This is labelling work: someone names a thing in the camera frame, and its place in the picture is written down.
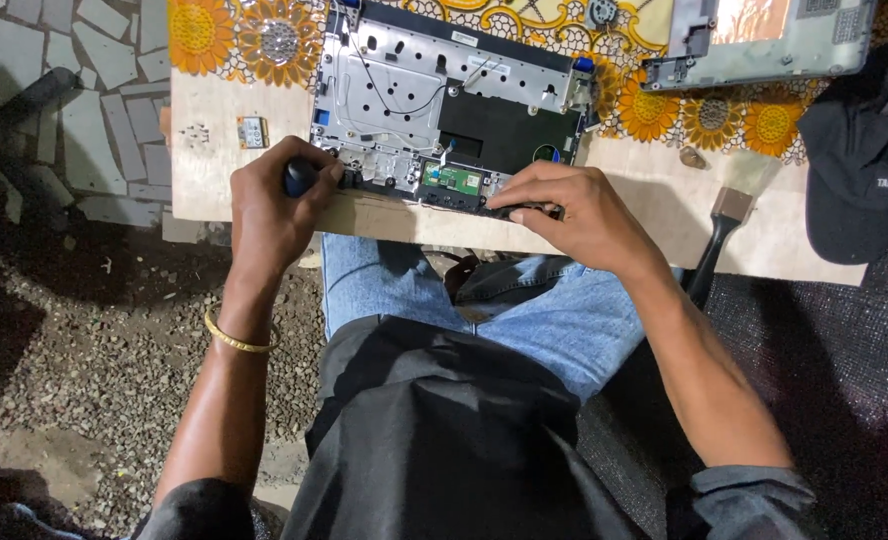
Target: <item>hand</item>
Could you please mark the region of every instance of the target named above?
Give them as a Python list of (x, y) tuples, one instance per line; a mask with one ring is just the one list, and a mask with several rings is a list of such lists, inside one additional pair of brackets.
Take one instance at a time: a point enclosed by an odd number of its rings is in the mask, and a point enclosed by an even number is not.
[(535, 208), (518, 208), (510, 219), (531, 229), (578, 263), (629, 279), (668, 267), (641, 224), (594, 167), (535, 161), (510, 178), (487, 207), (555, 203), (564, 208), (557, 221)]
[[(284, 170), (301, 156), (321, 169), (299, 199), (284, 193)], [(330, 153), (289, 135), (231, 175), (233, 270), (256, 283), (278, 280), (307, 249), (318, 217), (338, 186), (344, 165)]]

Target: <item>floral tablecloth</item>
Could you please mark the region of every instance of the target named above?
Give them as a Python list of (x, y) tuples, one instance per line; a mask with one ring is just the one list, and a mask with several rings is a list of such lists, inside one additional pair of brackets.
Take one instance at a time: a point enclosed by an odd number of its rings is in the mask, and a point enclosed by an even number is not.
[[(382, 1), (515, 42), (592, 58), (601, 137), (690, 144), (710, 152), (749, 148), (800, 166), (806, 155), (796, 122), (828, 83), (812, 79), (640, 91), (640, 61), (666, 50), (659, 29), (667, 23), (672, 0), (618, 2), (617, 19), (603, 31), (584, 26), (586, 0)], [(170, 59), (182, 72), (220, 77), (229, 84), (306, 88), (315, 82), (326, 19), (323, 0), (168, 0), (167, 16)], [(293, 38), (296, 45), (262, 46), (262, 40), (272, 38)], [(884, 42), (888, 1), (879, 2), (873, 30), (873, 44)]]

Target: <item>blue jeans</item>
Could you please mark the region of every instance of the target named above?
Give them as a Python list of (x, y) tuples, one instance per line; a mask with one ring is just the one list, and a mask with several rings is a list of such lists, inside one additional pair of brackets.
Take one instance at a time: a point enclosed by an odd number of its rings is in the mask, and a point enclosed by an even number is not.
[(567, 256), (481, 264), (458, 291), (457, 308), (415, 244), (326, 233), (321, 259), (328, 339), (375, 314), (472, 334), (540, 363), (582, 403), (644, 338), (618, 278)]

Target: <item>gold bangle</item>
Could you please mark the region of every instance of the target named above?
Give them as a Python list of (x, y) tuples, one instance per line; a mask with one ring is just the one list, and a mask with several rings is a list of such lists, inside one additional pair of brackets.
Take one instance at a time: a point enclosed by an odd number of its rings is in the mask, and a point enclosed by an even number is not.
[(277, 349), (281, 345), (281, 331), (277, 329), (277, 325), (270, 325), (270, 332), (274, 335), (274, 340), (270, 345), (249, 345), (243, 341), (239, 341), (230, 335), (227, 335), (218, 327), (218, 325), (211, 318), (211, 308), (215, 308), (219, 305), (220, 302), (215, 303), (214, 305), (208, 305), (204, 310), (204, 324), (207, 326), (207, 330), (218, 339), (227, 343), (234, 349), (239, 349), (242, 351), (246, 351), (247, 353), (269, 353), (274, 349)]

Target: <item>wooden board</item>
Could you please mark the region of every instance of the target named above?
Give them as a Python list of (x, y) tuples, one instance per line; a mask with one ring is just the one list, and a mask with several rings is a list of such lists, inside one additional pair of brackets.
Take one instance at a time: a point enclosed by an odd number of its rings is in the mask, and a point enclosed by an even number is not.
[[(237, 117), (266, 118), (272, 142), (287, 135), (306, 138), (312, 104), (311, 94), (303, 88), (248, 85), (172, 70), (175, 217), (230, 221), (230, 175), (261, 152), (240, 149)], [(207, 130), (207, 142), (202, 142), (203, 130)], [(699, 171), (680, 162), (677, 148), (642, 144), (631, 138), (587, 136), (584, 141), (582, 163), (608, 175), (671, 264), (693, 268), (711, 234), (708, 214), (728, 157), (704, 153), (711, 169)], [(717, 264), (718, 272), (860, 284), (867, 265), (832, 264), (811, 249), (804, 226), (806, 178), (806, 166), (781, 169), (746, 224), (731, 235)], [(319, 229), (421, 244), (557, 252), (543, 238), (513, 223), (362, 194), (336, 195)]]

